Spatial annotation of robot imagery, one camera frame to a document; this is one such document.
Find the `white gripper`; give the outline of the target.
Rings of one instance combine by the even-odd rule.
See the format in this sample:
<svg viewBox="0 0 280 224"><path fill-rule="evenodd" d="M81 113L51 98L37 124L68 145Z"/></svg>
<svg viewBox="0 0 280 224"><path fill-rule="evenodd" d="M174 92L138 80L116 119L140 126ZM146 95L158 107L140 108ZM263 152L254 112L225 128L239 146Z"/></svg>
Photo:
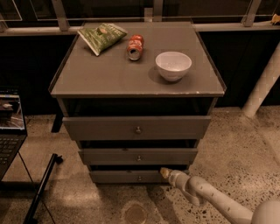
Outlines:
<svg viewBox="0 0 280 224"><path fill-rule="evenodd" d="M160 174L164 179L168 179L171 186L178 188L179 190L185 190L187 181L190 176L185 172L178 170L171 170L166 167L160 168Z"/></svg>

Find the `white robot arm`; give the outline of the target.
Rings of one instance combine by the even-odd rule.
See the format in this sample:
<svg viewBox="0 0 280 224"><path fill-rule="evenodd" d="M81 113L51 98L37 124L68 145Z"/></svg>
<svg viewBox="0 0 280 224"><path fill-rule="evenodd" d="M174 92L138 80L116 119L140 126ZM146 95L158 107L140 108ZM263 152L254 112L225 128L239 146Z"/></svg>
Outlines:
<svg viewBox="0 0 280 224"><path fill-rule="evenodd" d="M280 224L279 200L264 201L252 212L201 177L191 177L182 171L165 167L160 169L160 173L189 202L203 206L208 201L231 224Z"/></svg>

